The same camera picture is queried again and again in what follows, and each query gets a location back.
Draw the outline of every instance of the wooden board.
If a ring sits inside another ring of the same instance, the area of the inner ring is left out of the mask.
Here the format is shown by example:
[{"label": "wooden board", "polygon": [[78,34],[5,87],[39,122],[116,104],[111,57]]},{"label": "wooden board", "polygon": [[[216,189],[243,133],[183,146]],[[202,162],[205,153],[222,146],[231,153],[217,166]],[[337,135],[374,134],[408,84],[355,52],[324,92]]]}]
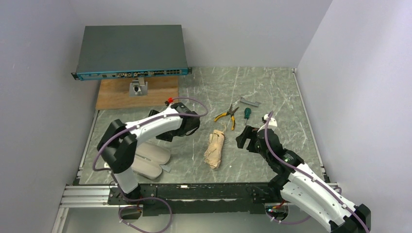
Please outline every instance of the wooden board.
[{"label": "wooden board", "polygon": [[178,96],[177,76],[149,77],[146,96],[129,96],[133,78],[106,79],[100,83],[96,110],[161,106],[170,97]]}]

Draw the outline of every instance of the green screwdriver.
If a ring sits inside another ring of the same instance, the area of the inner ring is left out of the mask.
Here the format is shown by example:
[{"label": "green screwdriver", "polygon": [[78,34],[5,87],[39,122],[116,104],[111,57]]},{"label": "green screwdriver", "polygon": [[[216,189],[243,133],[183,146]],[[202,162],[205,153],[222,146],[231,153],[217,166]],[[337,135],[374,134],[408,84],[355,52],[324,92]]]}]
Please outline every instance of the green screwdriver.
[{"label": "green screwdriver", "polygon": [[249,119],[249,116],[251,114],[252,110],[250,108],[245,108],[245,125],[247,124],[247,119]]}]

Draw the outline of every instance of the yellow pliers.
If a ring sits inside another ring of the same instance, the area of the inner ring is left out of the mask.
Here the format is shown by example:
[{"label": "yellow pliers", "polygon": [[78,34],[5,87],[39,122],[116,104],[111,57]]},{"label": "yellow pliers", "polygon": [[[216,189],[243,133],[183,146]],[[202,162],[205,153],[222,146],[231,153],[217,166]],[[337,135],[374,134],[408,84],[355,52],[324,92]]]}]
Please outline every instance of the yellow pliers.
[{"label": "yellow pliers", "polygon": [[232,130],[235,130],[235,112],[236,110],[239,109],[239,107],[235,108],[235,110],[232,110],[232,104],[230,104],[230,108],[227,112],[220,114],[219,116],[215,117],[215,122],[219,120],[221,117],[230,115],[230,118],[232,119],[233,125],[232,125]]}]

